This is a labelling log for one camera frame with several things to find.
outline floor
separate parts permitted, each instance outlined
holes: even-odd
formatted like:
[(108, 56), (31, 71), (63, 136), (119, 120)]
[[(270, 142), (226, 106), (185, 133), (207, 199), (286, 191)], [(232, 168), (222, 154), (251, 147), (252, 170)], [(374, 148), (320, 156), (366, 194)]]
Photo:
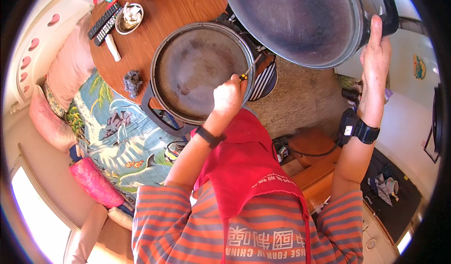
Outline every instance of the floor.
[(349, 107), (341, 97), (333, 69), (313, 70), (276, 58), (278, 80), (266, 98), (247, 105), (254, 109), (271, 138), (316, 126), (336, 137), (341, 114)]

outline pink cushion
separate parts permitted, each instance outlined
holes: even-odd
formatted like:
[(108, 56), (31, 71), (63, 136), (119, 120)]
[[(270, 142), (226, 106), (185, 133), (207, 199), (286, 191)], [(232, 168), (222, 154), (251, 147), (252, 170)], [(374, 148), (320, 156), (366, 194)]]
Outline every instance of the pink cushion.
[(34, 87), (28, 114), (37, 131), (47, 142), (69, 154), (69, 148), (77, 142), (75, 134), (66, 122), (53, 113), (39, 85)]
[(69, 167), (69, 171), (83, 190), (108, 209), (124, 203), (124, 198), (113, 188), (90, 158), (83, 158)]
[(48, 84), (65, 111), (94, 68), (87, 37), (87, 32), (91, 28), (90, 20), (91, 13), (80, 19), (59, 50), (47, 74)]

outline blue blanket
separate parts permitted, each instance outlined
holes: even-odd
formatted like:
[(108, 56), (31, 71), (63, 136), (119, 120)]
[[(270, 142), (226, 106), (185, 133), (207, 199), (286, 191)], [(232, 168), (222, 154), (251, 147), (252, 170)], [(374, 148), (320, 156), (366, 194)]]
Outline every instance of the blue blanket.
[(117, 94), (94, 69), (74, 97), (66, 121), (85, 154), (134, 207), (139, 186), (161, 184), (171, 163), (162, 131), (136, 103)]

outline pan handle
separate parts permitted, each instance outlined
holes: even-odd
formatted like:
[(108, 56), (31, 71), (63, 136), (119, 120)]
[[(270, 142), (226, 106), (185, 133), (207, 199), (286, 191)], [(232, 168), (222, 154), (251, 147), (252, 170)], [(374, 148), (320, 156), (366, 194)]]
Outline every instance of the pan handle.
[(172, 135), (174, 137), (183, 137), (197, 127), (197, 125), (185, 123), (183, 127), (177, 129), (168, 124), (166, 121), (160, 118), (158, 114), (156, 114), (154, 109), (149, 107), (149, 101), (151, 97), (155, 97), (155, 94), (152, 90), (152, 86), (149, 84), (147, 86), (146, 92), (144, 93), (143, 100), (141, 102), (141, 108), (158, 127), (160, 127), (163, 131), (169, 133), (169, 135)]
[[(395, 0), (383, 0), (385, 5), (385, 13), (380, 15), (382, 19), (382, 36), (388, 36), (396, 32), (399, 27), (398, 10)], [(371, 17), (364, 16), (364, 33), (358, 47), (363, 47), (369, 41)]]

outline person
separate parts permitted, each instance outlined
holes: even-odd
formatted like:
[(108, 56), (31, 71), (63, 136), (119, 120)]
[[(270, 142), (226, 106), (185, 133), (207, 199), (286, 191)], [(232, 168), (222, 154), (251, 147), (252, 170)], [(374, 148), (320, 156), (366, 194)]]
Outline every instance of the person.
[[(373, 16), (360, 56), (364, 90), (357, 114), (375, 128), (391, 57), (389, 39), (381, 34), (381, 19)], [(316, 227), (302, 193), (275, 159), (268, 132), (241, 109), (245, 89), (246, 81), (232, 75), (214, 91), (215, 107), (202, 127), (223, 135), (222, 143), (214, 146), (205, 132), (193, 132), (165, 185), (138, 188), (135, 263), (361, 263), (360, 182), (374, 143), (352, 137), (343, 146), (330, 203)]]

